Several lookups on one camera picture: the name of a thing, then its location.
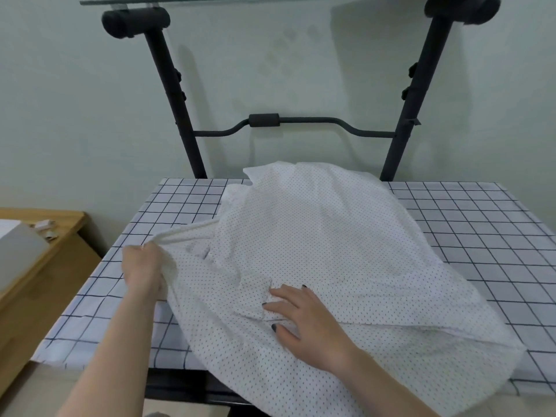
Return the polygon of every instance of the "forearm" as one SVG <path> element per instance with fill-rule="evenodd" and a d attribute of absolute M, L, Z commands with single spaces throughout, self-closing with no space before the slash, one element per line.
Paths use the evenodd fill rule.
<path fill-rule="evenodd" d="M 334 374 L 369 415 L 438 417 L 438 414 L 392 378 L 365 351 L 354 349 L 346 356 L 348 358 Z"/>
<path fill-rule="evenodd" d="M 128 291 L 58 417 L 142 415 L 155 303 L 156 293 Z"/>

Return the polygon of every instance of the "wooden table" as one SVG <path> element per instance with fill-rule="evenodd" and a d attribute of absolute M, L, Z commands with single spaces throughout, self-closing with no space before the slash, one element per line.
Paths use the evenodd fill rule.
<path fill-rule="evenodd" d="M 54 220 L 58 238 L 34 264 L 0 291 L 0 395 L 100 262 L 77 234 L 88 221 L 79 211 L 0 208 L 0 219 L 33 224 Z"/>

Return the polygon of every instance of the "grid pattern tablecloth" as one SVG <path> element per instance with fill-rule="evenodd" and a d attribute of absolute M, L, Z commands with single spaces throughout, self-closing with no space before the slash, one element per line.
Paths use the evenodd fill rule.
<path fill-rule="evenodd" d="M 227 184 L 249 180 L 163 179 L 39 345 L 33 359 L 66 367 L 90 361 L 126 291 L 121 250 L 176 225 L 214 217 Z M 556 392 L 556 237 L 496 183 L 384 183 L 440 258 L 467 278 L 528 352 L 503 392 Z M 158 302 L 150 367 L 203 369 L 166 302 Z"/>

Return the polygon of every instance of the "white box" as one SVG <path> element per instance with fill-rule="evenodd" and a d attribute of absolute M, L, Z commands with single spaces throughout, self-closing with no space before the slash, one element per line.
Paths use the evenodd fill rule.
<path fill-rule="evenodd" d="M 0 220 L 0 291 L 31 267 L 48 243 L 26 224 Z"/>

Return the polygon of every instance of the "black metal pole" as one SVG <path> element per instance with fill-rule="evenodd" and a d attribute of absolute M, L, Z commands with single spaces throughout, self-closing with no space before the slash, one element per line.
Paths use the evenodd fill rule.
<path fill-rule="evenodd" d="M 409 91 L 407 92 L 404 107 L 401 110 L 395 136 L 390 144 L 382 173 L 380 173 L 380 180 L 382 181 L 392 181 L 394 175 L 396 175 L 401 157 L 404 154 L 405 145 L 411 136 L 413 126 L 417 123 L 415 120 L 429 89 L 430 82 L 433 79 L 436 65 L 442 54 L 444 44 L 448 39 L 452 23 L 452 20 L 434 17 L 430 24 L 415 75 L 408 88 Z"/>
<path fill-rule="evenodd" d="M 164 85 L 164 91 L 170 102 L 172 113 L 176 119 L 176 125 L 180 137 L 184 143 L 187 158 L 191 164 L 191 170 L 195 178 L 207 178 L 205 166 L 199 152 L 199 146 L 195 139 L 191 119 L 185 106 L 185 96 L 181 90 L 176 69 L 174 68 L 168 45 L 164 40 L 161 29 L 151 29 L 145 32 L 145 38 L 155 60 L 156 69 Z"/>

